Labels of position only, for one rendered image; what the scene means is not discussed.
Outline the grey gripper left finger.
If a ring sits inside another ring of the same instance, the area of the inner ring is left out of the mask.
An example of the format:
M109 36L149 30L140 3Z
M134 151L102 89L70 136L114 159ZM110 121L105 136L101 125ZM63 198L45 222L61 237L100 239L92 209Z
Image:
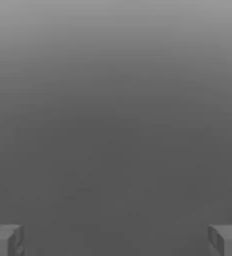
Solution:
M0 256L25 256L25 228L20 224L0 224Z

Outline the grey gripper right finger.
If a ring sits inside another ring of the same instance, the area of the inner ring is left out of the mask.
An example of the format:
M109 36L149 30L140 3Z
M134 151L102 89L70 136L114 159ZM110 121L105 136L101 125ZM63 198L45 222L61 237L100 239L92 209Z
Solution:
M232 256L232 224L209 225L207 236L210 256Z

